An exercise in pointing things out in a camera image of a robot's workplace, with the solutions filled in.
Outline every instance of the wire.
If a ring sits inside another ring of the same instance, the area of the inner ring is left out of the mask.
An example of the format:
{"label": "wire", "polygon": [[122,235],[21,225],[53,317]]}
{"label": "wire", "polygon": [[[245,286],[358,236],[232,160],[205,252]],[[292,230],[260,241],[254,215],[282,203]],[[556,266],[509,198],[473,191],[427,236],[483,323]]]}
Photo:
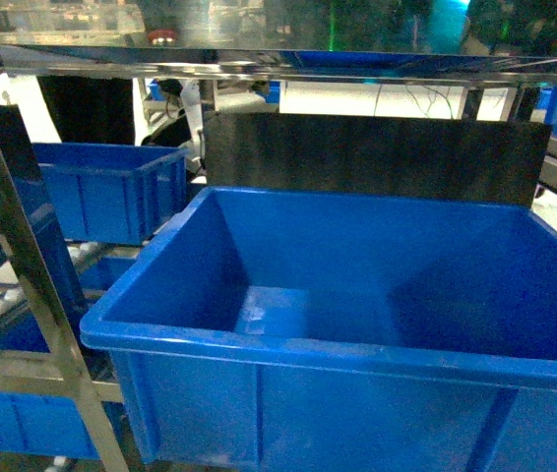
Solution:
{"label": "wire", "polygon": [[432,98],[431,94],[429,93],[431,90],[427,91],[427,99],[429,100],[429,105],[427,106],[427,116],[429,116],[429,112],[432,111],[432,106],[434,106],[434,103],[436,103],[436,100],[438,99],[438,95],[436,93],[434,93],[434,97]]}
{"label": "wire", "polygon": [[502,93],[502,96],[499,97],[499,100],[497,100],[497,103],[495,103],[493,105],[493,109],[497,108],[499,106],[499,104],[502,102],[503,99],[506,98],[506,94],[508,93],[508,89],[506,88],[506,90],[504,90],[504,93]]}
{"label": "wire", "polygon": [[427,113],[425,113],[423,111],[423,109],[420,107],[420,103],[418,102],[418,98],[416,98],[416,95],[414,95],[414,93],[412,93],[412,90],[409,89],[408,86],[405,86],[405,90],[407,90],[407,93],[409,93],[412,97],[412,99],[414,100],[414,103],[416,103],[416,107],[418,108],[418,110],[423,114],[423,116],[425,118],[429,118],[429,116],[427,115]]}
{"label": "wire", "polygon": [[171,119],[171,115],[169,114],[169,102],[171,101],[171,98],[172,98],[172,97],[173,97],[173,95],[172,95],[172,94],[169,94],[169,95],[167,96],[166,102],[164,103],[164,112],[165,112],[165,114],[167,115],[167,118],[169,118],[169,119]]}
{"label": "wire", "polygon": [[447,107],[449,108],[449,117],[450,117],[450,119],[453,120],[454,119],[454,110],[452,109],[452,104],[449,101],[449,98],[447,96],[445,96],[441,91],[436,90],[435,88],[433,89],[433,88],[430,88],[428,86],[423,86],[423,87],[425,87],[428,90],[433,91],[434,93],[439,94],[440,96],[442,96],[445,99],[445,101],[447,102]]}
{"label": "wire", "polygon": [[373,116],[377,116],[377,108],[379,107],[379,98],[381,97],[381,90],[384,87],[383,84],[379,84],[379,91],[377,92],[377,99],[375,100],[375,111],[373,111]]}

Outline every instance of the bin rim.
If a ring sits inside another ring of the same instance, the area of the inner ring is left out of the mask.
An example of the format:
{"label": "bin rim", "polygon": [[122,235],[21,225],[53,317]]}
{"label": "bin rim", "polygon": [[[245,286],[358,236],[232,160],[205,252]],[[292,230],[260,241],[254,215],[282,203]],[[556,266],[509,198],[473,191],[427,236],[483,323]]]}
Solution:
{"label": "bin rim", "polygon": [[33,144],[33,150],[43,147],[97,147],[97,148],[140,148],[148,150],[150,152],[162,150],[164,154],[150,162],[146,162],[139,167],[131,170],[119,170],[119,169],[106,169],[106,168],[96,168],[89,166],[79,166],[79,165],[57,165],[51,162],[39,162],[38,165],[42,170],[53,170],[53,172],[69,175],[110,175],[118,177],[131,177],[136,175],[142,175],[156,168],[163,166],[164,164],[174,163],[181,159],[186,158],[189,154],[189,149],[184,147],[165,147],[165,146],[148,146],[148,147],[136,147],[136,146],[126,146],[126,145],[91,145],[88,143],[66,143],[66,144],[54,144],[54,143],[35,143]]}

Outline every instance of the shelf beam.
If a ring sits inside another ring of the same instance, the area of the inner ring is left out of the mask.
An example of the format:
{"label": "shelf beam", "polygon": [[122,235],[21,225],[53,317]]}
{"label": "shelf beam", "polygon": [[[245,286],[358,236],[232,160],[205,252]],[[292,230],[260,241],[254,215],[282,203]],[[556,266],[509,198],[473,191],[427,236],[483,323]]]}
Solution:
{"label": "shelf beam", "polygon": [[8,160],[0,148],[0,241],[105,469],[129,472],[70,323],[87,304],[29,141],[12,142]]}
{"label": "shelf beam", "polygon": [[[123,402],[118,383],[93,384],[99,400]],[[0,391],[66,397],[68,388],[50,354],[0,351]]]}

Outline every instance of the metal rack post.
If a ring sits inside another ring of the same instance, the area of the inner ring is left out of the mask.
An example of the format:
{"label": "metal rack post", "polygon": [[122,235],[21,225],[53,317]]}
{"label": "metal rack post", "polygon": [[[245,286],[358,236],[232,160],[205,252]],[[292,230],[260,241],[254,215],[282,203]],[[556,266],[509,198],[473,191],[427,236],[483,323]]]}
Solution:
{"label": "metal rack post", "polygon": [[[61,375],[12,376],[0,369],[0,390],[72,398],[106,470],[128,472],[101,403],[120,398],[118,385],[95,385],[69,323],[69,316],[75,320],[86,303],[41,174],[34,158],[6,160],[1,149],[0,240],[51,352],[36,355],[34,361],[57,368]],[[6,358],[31,360],[31,353],[0,352],[0,364]]]}

